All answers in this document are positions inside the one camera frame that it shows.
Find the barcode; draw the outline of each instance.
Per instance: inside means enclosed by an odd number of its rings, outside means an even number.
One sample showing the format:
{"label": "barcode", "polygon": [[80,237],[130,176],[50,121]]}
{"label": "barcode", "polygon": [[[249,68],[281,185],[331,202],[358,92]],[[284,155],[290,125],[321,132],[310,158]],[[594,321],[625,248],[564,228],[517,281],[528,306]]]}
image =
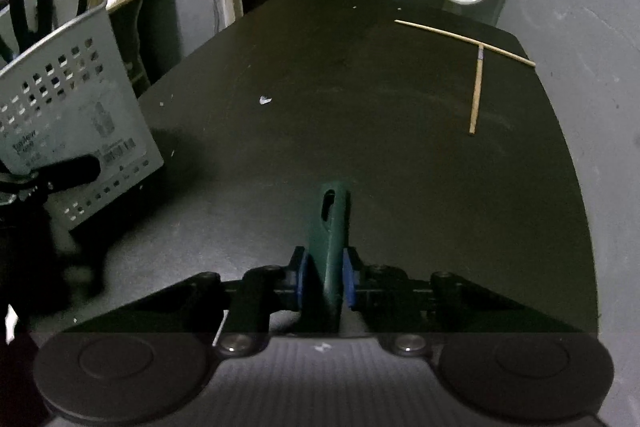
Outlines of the barcode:
{"label": "barcode", "polygon": [[133,141],[133,138],[129,138],[125,142],[116,145],[113,149],[111,149],[107,154],[103,156],[104,163],[109,166],[118,158],[121,158],[125,155],[125,153],[129,152],[133,148],[135,148],[136,143]]}

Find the wooden skewer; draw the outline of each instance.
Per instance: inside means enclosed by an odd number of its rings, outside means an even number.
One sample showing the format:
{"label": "wooden skewer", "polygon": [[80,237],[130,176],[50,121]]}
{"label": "wooden skewer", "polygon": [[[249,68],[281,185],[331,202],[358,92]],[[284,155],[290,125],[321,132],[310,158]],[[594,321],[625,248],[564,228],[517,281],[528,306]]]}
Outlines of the wooden skewer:
{"label": "wooden skewer", "polygon": [[518,60],[519,62],[522,62],[523,64],[526,64],[533,68],[536,67],[536,63],[533,62],[532,60],[529,60],[528,58],[520,57],[519,55],[508,52],[507,50],[496,48],[491,44],[486,44],[485,42],[476,41],[475,39],[471,39],[463,35],[458,35],[457,33],[446,32],[444,30],[432,28],[431,26],[423,26],[421,24],[416,24],[414,22],[400,21],[398,19],[396,19],[394,22],[397,22],[398,24],[404,24],[405,26],[413,26],[414,28],[420,28],[421,30],[427,30],[433,33],[438,33],[439,35],[444,35],[446,37],[453,37],[454,39],[458,39],[459,41],[469,42],[470,44],[475,44],[476,46],[482,46],[483,48],[491,50],[492,52],[496,52],[496,53],[499,53],[500,55],[505,55],[506,57],[513,58],[513,60]]}
{"label": "wooden skewer", "polygon": [[476,63],[476,83],[474,84],[474,101],[471,105],[471,122],[469,123],[469,134],[476,133],[478,124],[478,111],[480,109],[480,90],[482,89],[482,63],[484,62],[484,46],[478,46],[478,62]]}

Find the green handle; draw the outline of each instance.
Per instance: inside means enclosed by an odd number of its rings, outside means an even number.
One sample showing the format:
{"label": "green handle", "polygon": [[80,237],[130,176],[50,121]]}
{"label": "green handle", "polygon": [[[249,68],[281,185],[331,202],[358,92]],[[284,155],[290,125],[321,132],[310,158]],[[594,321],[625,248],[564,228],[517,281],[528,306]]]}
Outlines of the green handle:
{"label": "green handle", "polygon": [[322,282],[322,293],[333,319],[342,307],[342,251],[346,243],[347,189],[340,182],[322,186],[311,226],[309,255]]}

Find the perforated crate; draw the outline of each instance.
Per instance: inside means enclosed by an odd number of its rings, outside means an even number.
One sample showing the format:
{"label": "perforated crate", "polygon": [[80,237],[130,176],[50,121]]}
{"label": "perforated crate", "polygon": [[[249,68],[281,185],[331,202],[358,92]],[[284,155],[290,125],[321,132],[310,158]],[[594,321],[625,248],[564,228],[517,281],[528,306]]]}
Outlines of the perforated crate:
{"label": "perforated crate", "polygon": [[0,71],[0,160],[15,174],[93,153],[100,177],[52,194],[68,229],[162,166],[104,6],[73,19]]}

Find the black tabletop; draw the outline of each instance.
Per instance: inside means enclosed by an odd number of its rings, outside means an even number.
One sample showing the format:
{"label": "black tabletop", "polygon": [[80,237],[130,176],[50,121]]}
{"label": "black tabletop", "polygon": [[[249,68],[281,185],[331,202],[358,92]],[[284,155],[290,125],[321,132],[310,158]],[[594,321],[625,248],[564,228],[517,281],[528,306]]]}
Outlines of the black tabletop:
{"label": "black tabletop", "polygon": [[453,271],[596,330],[580,188],[535,70],[486,52],[469,136],[476,48],[396,18],[525,55],[511,34],[391,0],[269,1],[140,99],[166,165],[88,222],[118,230],[112,291],[285,264],[321,184],[342,180],[366,263]]}

